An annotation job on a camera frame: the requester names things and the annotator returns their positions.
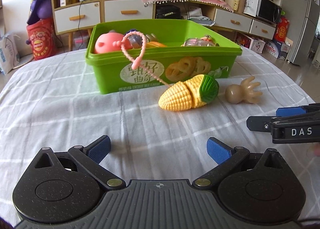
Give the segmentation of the clear capsule pink cap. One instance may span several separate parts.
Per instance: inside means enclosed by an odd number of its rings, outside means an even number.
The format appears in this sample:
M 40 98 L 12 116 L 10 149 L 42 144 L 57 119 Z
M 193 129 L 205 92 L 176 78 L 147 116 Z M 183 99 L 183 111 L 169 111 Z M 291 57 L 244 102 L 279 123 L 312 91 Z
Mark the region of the clear capsule pink cap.
M 182 44 L 183 47 L 190 47 L 190 46 L 197 46 L 197 47 L 214 47 L 211 43 L 205 42 L 204 40 L 201 40 L 201 38 L 189 38 L 187 39 L 184 44 Z

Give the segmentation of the pink rubber pig toy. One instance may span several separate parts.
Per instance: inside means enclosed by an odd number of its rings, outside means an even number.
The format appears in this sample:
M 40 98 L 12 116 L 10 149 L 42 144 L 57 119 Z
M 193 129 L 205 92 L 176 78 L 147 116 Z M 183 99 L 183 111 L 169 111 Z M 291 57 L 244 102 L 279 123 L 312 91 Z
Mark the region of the pink rubber pig toy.
M 142 39 L 142 45 L 140 49 L 139 56 L 135 59 L 129 55 L 127 49 L 132 49 L 133 46 L 129 41 L 129 37 L 131 36 L 138 36 Z M 95 46 L 94 46 L 94 53 L 95 54 L 104 54 L 110 53 L 114 51 L 122 51 L 122 53 L 126 56 L 128 60 L 132 62 L 132 69 L 135 70 L 141 67 L 141 62 L 145 53 L 146 49 L 146 36 L 139 32 L 139 31 L 130 31 L 127 34 L 123 35 L 116 32 L 110 32 L 106 34 L 102 34 L 98 37 Z

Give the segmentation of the beige rubber octopus toy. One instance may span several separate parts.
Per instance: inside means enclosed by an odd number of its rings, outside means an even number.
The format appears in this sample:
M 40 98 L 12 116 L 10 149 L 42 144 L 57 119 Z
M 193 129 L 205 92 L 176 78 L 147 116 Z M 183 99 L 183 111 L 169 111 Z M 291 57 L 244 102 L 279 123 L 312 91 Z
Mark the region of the beige rubber octopus toy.
M 241 102 L 248 104 L 259 103 L 263 92 L 254 90 L 261 84 L 260 82 L 254 82 L 254 80 L 255 77 L 251 76 L 243 79 L 240 85 L 229 85 L 225 90 L 225 98 L 227 102 L 231 104 L 239 104 Z

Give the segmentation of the grey checked tablecloth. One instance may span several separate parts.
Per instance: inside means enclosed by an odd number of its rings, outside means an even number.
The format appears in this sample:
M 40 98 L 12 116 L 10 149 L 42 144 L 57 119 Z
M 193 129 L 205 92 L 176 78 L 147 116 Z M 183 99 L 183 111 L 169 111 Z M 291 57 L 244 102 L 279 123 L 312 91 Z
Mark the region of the grey checked tablecloth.
M 251 76 L 261 83 L 254 89 L 263 92 L 259 103 L 227 102 L 226 88 Z M 29 63 L 1 89 L 1 217 L 19 222 L 12 192 L 40 148 L 67 151 L 108 135 L 112 151 L 101 165 L 122 179 L 195 180 L 215 166 L 206 152 L 208 138 L 264 152 L 273 146 L 271 135 L 249 131 L 246 119 L 315 102 L 319 86 L 311 84 L 311 91 L 301 88 L 244 50 L 229 77 L 219 79 L 211 104 L 170 112 L 158 107 L 164 86 L 102 95 L 83 50 Z

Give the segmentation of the yellow plastic corn toy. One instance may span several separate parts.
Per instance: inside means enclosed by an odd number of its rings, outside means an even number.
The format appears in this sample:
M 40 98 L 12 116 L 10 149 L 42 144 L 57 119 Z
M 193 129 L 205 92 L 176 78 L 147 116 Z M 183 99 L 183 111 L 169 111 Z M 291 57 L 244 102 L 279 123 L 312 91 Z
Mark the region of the yellow plastic corn toy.
M 158 105 L 167 111 L 196 109 L 211 103 L 219 93 L 219 83 L 207 74 L 198 74 L 169 87 L 159 98 Z

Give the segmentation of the green plastic storage box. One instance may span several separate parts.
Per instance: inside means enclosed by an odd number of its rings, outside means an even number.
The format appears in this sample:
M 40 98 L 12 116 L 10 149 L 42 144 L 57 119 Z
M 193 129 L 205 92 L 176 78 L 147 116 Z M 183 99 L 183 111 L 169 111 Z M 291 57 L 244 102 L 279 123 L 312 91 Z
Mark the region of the green plastic storage box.
M 102 34 L 116 32 L 125 35 L 137 30 L 155 35 L 163 48 L 146 48 L 141 67 L 133 70 L 131 61 L 122 51 L 95 54 L 94 46 Z M 189 38 L 213 37 L 219 46 L 183 47 Z M 155 77 L 168 84 L 185 81 L 198 74 L 227 78 L 241 48 L 220 34 L 187 20 L 126 20 L 97 24 L 92 31 L 86 52 L 86 63 L 93 67 L 99 91 L 108 94 L 159 86 Z

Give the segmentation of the low white drawer unit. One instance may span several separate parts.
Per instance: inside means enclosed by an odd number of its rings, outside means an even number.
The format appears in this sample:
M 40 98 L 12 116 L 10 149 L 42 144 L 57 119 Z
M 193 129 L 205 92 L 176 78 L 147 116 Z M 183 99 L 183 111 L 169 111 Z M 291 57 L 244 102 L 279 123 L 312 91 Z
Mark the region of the low white drawer unit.
M 276 31 L 276 27 L 274 26 L 222 9 L 216 9 L 213 20 L 217 27 L 240 31 L 269 40 L 272 40 Z

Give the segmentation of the silver refrigerator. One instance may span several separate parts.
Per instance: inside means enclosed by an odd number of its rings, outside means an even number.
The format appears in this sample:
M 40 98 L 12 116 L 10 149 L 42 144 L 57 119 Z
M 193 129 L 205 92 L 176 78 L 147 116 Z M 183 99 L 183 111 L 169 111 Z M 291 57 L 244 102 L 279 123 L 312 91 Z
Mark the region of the silver refrigerator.
M 287 61 L 302 66 L 307 62 L 319 19 L 319 0 L 282 0 L 289 20 L 286 37 L 293 41 Z

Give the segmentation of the white paper shopping bag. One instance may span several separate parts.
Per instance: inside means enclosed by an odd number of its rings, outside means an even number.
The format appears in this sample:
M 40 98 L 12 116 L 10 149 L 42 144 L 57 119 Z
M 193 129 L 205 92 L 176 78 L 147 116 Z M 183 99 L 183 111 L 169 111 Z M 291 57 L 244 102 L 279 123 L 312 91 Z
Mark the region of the white paper shopping bag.
M 18 65 L 20 62 L 20 55 L 15 44 L 14 35 L 5 34 L 1 37 L 0 45 L 1 73 L 6 75 Z

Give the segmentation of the red printed bucket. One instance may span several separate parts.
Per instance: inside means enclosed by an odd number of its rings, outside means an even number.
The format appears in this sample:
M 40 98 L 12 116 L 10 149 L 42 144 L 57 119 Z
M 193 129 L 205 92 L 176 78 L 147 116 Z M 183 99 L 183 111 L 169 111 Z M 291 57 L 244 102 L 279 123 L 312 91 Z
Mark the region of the red printed bucket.
M 28 43 L 34 60 L 45 59 L 56 54 L 54 21 L 52 18 L 39 20 L 27 26 Z

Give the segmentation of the black bag on shelf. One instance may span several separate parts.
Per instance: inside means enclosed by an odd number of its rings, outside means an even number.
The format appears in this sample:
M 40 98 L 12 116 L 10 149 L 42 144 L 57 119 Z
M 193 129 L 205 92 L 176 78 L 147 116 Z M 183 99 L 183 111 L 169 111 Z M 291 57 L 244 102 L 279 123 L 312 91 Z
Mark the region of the black bag on shelf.
M 156 7 L 156 19 L 178 19 L 182 18 L 181 10 L 174 5 L 158 5 Z

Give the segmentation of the wooden cabinet with drawers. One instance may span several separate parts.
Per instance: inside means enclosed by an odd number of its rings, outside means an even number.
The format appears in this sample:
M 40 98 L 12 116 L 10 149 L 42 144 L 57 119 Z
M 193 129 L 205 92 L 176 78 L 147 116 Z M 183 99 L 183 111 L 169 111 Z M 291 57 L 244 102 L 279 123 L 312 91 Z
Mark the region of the wooden cabinet with drawers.
M 91 35 L 101 22 L 149 19 L 155 6 L 142 0 L 51 0 L 56 35 L 68 35 L 68 48 L 73 50 L 75 33 L 83 30 Z

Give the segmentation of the purple plush toy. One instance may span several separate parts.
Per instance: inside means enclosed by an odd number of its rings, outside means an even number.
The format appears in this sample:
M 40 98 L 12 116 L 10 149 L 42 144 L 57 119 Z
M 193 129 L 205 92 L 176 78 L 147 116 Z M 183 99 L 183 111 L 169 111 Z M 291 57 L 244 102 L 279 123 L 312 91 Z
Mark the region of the purple plush toy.
M 51 0 L 32 0 L 27 25 L 35 24 L 39 20 L 52 18 L 52 16 L 53 11 Z

